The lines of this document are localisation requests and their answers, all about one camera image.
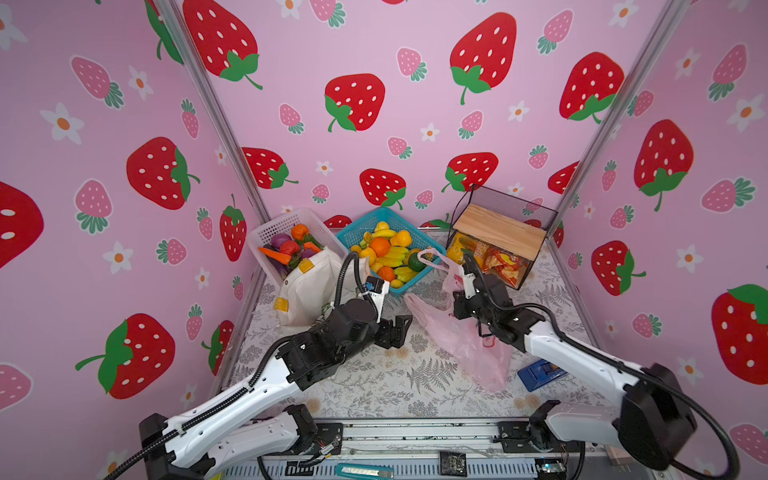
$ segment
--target strawberry wallpaper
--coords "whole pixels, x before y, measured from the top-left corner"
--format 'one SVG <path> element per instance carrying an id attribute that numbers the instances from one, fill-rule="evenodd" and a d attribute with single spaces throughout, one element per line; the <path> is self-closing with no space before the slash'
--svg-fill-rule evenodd
<path id="1" fill-rule="evenodd" d="M 701 0 L 555 237 L 608 351 L 671 369 L 768 476 L 768 4 Z M 681 453 L 720 473 L 706 426 Z"/>
<path id="2" fill-rule="evenodd" d="M 257 219 L 153 2 L 0 0 L 0 63 L 2 476 L 103 478 L 207 398 Z"/>
<path id="3" fill-rule="evenodd" d="M 665 3 L 176 1 L 270 215 L 333 226 L 556 207 Z"/>

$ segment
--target table surface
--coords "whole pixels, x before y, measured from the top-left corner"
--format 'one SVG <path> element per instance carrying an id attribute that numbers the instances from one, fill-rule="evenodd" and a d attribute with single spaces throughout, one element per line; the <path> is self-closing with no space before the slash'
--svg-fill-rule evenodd
<path id="1" fill-rule="evenodd" d="M 444 243 L 447 233 L 432 234 Z M 444 307 L 443 272 L 430 271 L 408 289 L 427 303 Z M 547 244 L 519 291 L 509 290 L 515 303 L 536 302 L 552 309 L 563 331 L 589 343 L 563 279 Z M 280 336 L 273 304 L 278 293 L 274 283 L 263 286 L 251 324 L 245 335 L 231 383 L 240 381 L 258 366 L 264 351 Z M 402 297 L 387 296 L 383 317 L 409 314 Z M 304 403 L 315 418 L 402 417 L 518 417 L 529 416 L 548 399 L 585 405 L 606 405 L 591 387 L 567 375 L 533 393 L 523 386 L 517 371 L 538 360 L 515 350 L 505 389 L 488 392 L 462 370 L 458 360 L 437 347 L 414 320 L 401 349 L 371 346 L 339 367 L 333 378 L 319 382 L 299 395 L 265 411 L 275 415 L 285 406 Z"/>

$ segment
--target pink plastic bag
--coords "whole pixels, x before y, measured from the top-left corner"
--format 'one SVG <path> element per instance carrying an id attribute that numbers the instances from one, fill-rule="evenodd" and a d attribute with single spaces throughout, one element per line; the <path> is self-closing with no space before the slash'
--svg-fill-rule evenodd
<path id="1" fill-rule="evenodd" d="M 434 264 L 425 260 L 425 253 L 440 257 L 442 263 Z M 432 268 L 448 272 L 442 284 L 445 292 L 464 290 L 461 281 L 464 270 L 461 265 L 432 248 L 419 252 L 419 260 Z M 476 319 L 456 319 L 453 316 L 453 295 L 449 295 L 445 310 L 425 303 L 412 293 L 406 293 L 403 299 L 414 318 L 429 333 L 437 346 L 453 355 L 478 385 L 489 392 L 503 390 L 507 386 L 512 347 L 495 337 L 481 338 L 478 335 Z"/>

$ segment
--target orange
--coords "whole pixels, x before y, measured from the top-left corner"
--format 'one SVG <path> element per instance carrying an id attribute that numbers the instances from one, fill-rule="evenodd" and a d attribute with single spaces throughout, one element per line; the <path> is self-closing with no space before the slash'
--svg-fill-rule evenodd
<path id="1" fill-rule="evenodd" d="M 374 238 L 369 247 L 373 248 L 377 257 L 384 257 L 389 252 L 389 240 L 382 237 Z"/>
<path id="2" fill-rule="evenodd" d="M 383 266 L 379 269 L 378 275 L 382 277 L 384 280 L 391 282 L 395 278 L 397 278 L 397 275 L 395 275 L 395 271 L 392 270 L 392 267 L 390 266 Z"/>

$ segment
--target blue object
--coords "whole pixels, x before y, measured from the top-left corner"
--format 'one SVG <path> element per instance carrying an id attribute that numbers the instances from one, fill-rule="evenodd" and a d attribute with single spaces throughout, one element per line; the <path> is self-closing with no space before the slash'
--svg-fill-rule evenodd
<path id="1" fill-rule="evenodd" d="M 435 242 L 421 230 L 408 223 L 403 217 L 400 217 L 398 214 L 386 207 L 376 209 L 373 212 L 364 215 L 362 218 L 350 223 L 344 227 L 343 230 L 338 232 L 336 236 L 339 238 L 339 240 L 341 240 L 341 243 L 343 243 L 344 246 L 349 249 L 352 245 L 357 245 L 360 243 L 365 232 L 373 233 L 373 231 L 376 229 L 376 224 L 379 222 L 388 223 L 389 228 L 395 232 L 399 232 L 400 230 L 408 230 L 411 233 L 411 238 L 413 239 L 413 243 L 411 243 L 411 245 L 408 247 L 409 249 L 418 248 L 421 250 L 426 250 L 428 248 L 435 248 L 437 251 L 445 255 L 445 248 L 442 245 Z M 440 263 L 440 259 L 435 257 L 432 262 L 435 264 Z M 432 268 L 430 266 L 427 266 L 424 270 L 419 272 L 418 275 L 414 276 L 413 280 L 400 288 L 392 288 L 390 285 L 389 292 L 395 296 L 402 295 L 408 288 L 410 288 L 411 285 L 421 280 L 431 269 Z"/>
<path id="2" fill-rule="evenodd" d="M 381 478 L 395 477 L 394 468 L 355 463 L 339 463 L 334 473 L 339 477 L 356 478 L 357 480 L 370 480 L 371 478 L 380 480 Z"/>
<path id="3" fill-rule="evenodd" d="M 568 372 L 544 359 L 518 370 L 518 376 L 529 392 L 540 389 L 549 382 L 554 382 Z"/>

